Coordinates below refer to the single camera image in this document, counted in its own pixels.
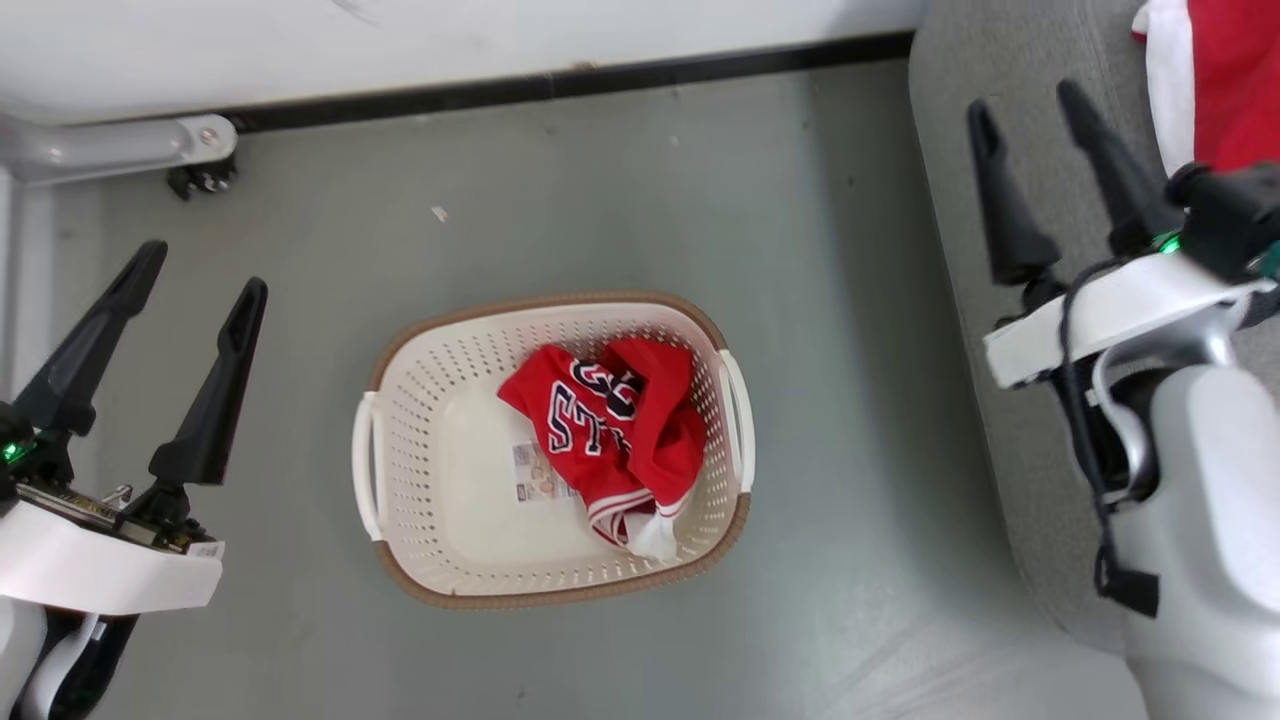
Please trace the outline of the black caster wheel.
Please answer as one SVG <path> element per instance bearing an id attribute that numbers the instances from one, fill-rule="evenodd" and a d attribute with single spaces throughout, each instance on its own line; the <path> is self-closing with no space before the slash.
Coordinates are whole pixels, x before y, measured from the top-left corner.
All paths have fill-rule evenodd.
<path id="1" fill-rule="evenodd" d="M 173 167 L 166 170 L 165 182 L 182 202 L 189 202 L 197 193 L 227 192 L 236 182 L 237 176 L 236 155 L 232 154 L 216 161 Z"/>

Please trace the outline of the red jersey with lettering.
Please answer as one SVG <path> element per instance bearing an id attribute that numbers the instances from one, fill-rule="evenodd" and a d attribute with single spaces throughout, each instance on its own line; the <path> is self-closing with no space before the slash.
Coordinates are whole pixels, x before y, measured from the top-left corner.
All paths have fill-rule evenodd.
<path id="1" fill-rule="evenodd" d="M 595 536 L 673 562 L 676 524 L 705 457 L 694 379 L 690 350 L 623 337 L 591 359 L 541 346 L 497 396 L 531 423 L 541 455 L 581 500 Z"/>

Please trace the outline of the cream perforated laundry basket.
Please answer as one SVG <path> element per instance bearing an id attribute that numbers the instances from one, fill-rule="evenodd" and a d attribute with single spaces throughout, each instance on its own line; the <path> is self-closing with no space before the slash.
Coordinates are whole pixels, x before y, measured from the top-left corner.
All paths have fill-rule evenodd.
<path id="1" fill-rule="evenodd" d="M 658 562 L 590 532 L 580 498 L 518 503 L 511 448 L 535 442 L 500 384 L 538 348 L 580 357 L 643 337 L 692 352 L 707 456 Z M 442 609 L 511 610 L 648 591 L 710 570 L 748 521 L 756 437 L 748 383 L 716 323 L 671 293 L 568 293 L 466 307 L 407 325 L 355 414 L 358 515 L 388 575 Z"/>

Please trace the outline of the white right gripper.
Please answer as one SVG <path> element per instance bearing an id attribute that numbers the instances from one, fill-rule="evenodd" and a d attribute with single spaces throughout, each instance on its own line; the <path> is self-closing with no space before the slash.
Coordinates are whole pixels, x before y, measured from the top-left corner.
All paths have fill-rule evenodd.
<path id="1" fill-rule="evenodd" d="M 1111 251 L 1160 251 L 1183 227 L 1184 211 L 1167 201 L 1164 187 L 1079 83 L 1061 79 L 1056 95 L 1103 200 Z M 1010 170 L 1004 133 L 984 100 L 968 106 L 966 132 L 992 281 L 1002 287 L 1028 284 L 1060 261 L 1059 247 L 1032 215 Z M 1062 364 L 1062 319 L 1069 320 L 1071 359 L 1079 360 L 1207 307 L 1275 288 L 1277 283 L 1267 278 L 1229 284 L 1179 252 L 1148 255 L 1088 281 L 1069 309 L 1057 297 L 989 332 L 983 338 L 986 361 L 1001 389 L 1024 386 Z"/>

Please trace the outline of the printed label sticker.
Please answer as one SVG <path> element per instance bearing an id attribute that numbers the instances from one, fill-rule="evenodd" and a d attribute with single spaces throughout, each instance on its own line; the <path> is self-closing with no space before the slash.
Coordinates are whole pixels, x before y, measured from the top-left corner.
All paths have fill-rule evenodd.
<path id="1" fill-rule="evenodd" d="M 518 503 L 579 498 L 579 492 L 556 471 L 536 442 L 515 445 L 511 452 Z"/>

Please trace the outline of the black baseboard strip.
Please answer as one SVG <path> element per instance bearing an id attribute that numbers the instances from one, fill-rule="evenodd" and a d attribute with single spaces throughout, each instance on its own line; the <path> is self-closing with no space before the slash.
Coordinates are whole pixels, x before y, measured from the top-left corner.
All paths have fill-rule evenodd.
<path id="1" fill-rule="evenodd" d="M 901 31 L 750 53 L 557 70 L 389 94 L 361 94 L 234 108 L 223 110 L 221 115 L 241 135 L 259 135 L 525 102 L 553 102 L 573 97 L 899 60 L 909 56 L 914 37 L 914 32 Z"/>

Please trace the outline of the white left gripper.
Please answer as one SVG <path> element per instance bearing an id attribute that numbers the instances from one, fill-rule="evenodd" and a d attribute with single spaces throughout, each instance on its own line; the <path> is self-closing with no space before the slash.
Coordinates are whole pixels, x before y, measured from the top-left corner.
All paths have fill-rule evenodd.
<path id="1" fill-rule="evenodd" d="M 86 437 L 93 396 L 128 322 L 142 313 L 168 243 L 142 243 L 27 383 L 13 407 L 38 430 Z M 266 314 L 252 277 L 218 333 L 218 356 L 175 436 L 148 471 L 163 486 L 221 486 Z M 0 598 L 125 616 L 210 603 L 225 544 L 209 536 L 160 539 L 122 509 L 59 486 L 0 480 Z"/>

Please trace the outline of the grey fabric sofa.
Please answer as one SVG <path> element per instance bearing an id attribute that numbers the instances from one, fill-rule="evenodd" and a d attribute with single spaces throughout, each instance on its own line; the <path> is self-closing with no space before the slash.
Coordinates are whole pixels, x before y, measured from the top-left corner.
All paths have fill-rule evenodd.
<path id="1" fill-rule="evenodd" d="M 1123 610 L 1094 592 L 1098 527 L 1053 388 L 1000 388 L 986 336 L 1021 306 L 991 277 L 965 114 L 984 100 L 1033 217 L 1073 278 L 1108 254 L 1110 220 L 1060 111 L 1076 81 L 1147 170 L 1162 168 L 1146 49 L 1133 24 L 1147 0 L 929 0 L 909 61 L 909 91 L 945 266 L 972 364 L 980 445 L 1012 556 L 1033 603 L 1071 638 L 1119 652 Z"/>

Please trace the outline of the red garment with white trim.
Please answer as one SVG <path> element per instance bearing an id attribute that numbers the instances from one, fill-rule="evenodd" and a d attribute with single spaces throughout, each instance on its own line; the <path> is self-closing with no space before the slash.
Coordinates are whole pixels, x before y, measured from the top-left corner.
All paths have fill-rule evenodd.
<path id="1" fill-rule="evenodd" d="M 1167 176 L 1280 164 L 1280 0 L 1144 0 L 1132 32 Z"/>

